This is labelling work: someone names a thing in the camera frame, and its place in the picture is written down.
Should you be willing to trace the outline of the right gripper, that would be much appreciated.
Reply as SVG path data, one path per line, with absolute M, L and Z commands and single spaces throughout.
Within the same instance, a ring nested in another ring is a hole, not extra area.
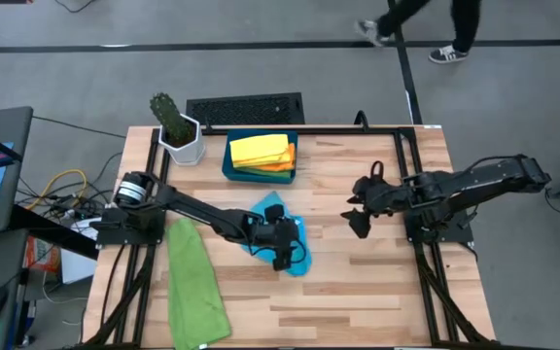
M 354 184 L 352 193 L 347 202 L 362 204 L 366 213 L 352 209 L 341 213 L 340 216 L 349 222 L 349 227 L 359 238 L 368 237 L 371 228 L 370 215 L 392 216 L 409 208 L 408 189 L 390 185 L 383 179 L 361 177 Z

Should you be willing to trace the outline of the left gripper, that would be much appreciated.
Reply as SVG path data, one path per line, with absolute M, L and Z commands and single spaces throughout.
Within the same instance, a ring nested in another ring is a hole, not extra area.
M 284 205 L 273 204 L 266 207 L 264 216 L 267 223 L 254 222 L 250 226 L 250 254 L 255 256 L 261 250 L 271 250 L 277 253 L 272 260 L 273 269 L 287 270 L 292 266 L 292 254 L 284 252 L 285 240 L 282 236 L 285 224 Z

